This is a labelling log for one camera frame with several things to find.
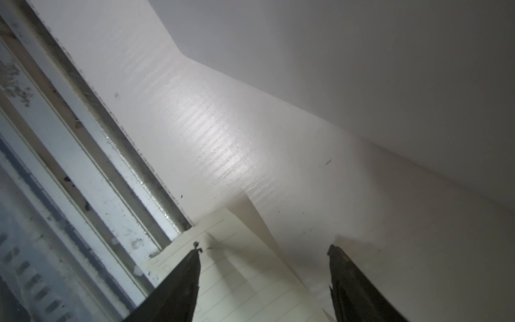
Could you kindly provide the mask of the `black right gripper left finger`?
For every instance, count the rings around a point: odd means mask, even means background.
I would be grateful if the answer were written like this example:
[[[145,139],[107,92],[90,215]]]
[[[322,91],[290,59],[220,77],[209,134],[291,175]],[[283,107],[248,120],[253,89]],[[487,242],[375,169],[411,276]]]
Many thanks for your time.
[[[123,321],[192,322],[201,275],[199,243],[179,262],[150,296]]]

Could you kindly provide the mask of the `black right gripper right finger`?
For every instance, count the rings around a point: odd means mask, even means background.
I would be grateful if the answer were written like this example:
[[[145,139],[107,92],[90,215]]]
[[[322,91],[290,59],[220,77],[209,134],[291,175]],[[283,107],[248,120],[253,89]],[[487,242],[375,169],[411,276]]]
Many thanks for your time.
[[[330,245],[327,255],[337,321],[407,322],[340,247]]]

